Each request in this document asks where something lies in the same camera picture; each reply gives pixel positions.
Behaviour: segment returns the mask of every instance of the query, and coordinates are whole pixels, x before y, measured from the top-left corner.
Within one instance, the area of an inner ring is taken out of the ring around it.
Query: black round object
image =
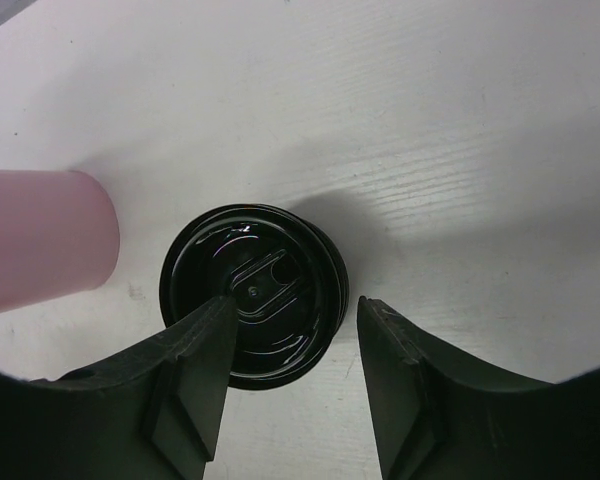
[[[169,249],[160,278],[165,324],[216,295],[238,307],[229,386],[261,390],[318,363],[344,319],[349,280],[315,225],[276,207],[229,205],[191,222]]]

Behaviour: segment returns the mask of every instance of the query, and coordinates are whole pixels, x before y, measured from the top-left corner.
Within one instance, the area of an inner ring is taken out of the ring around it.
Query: white wooden surface
[[[14,375],[159,331],[172,239],[252,201],[484,359],[600,364],[600,0],[39,0],[0,27],[0,168],[93,174],[123,242],[103,288],[0,315]],[[229,392],[205,478],[380,478],[354,311],[303,379]]]

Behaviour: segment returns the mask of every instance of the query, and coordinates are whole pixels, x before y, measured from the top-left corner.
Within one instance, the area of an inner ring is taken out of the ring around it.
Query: black cup
[[[229,386],[263,390],[313,368],[344,319],[344,261],[315,225],[276,207],[229,205],[180,232],[160,278],[173,325],[211,297],[235,298],[238,337]]]

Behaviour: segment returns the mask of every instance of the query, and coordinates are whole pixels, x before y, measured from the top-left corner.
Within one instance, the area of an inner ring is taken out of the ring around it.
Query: pink cup
[[[111,200],[89,175],[0,170],[0,312],[99,287],[119,249]]]

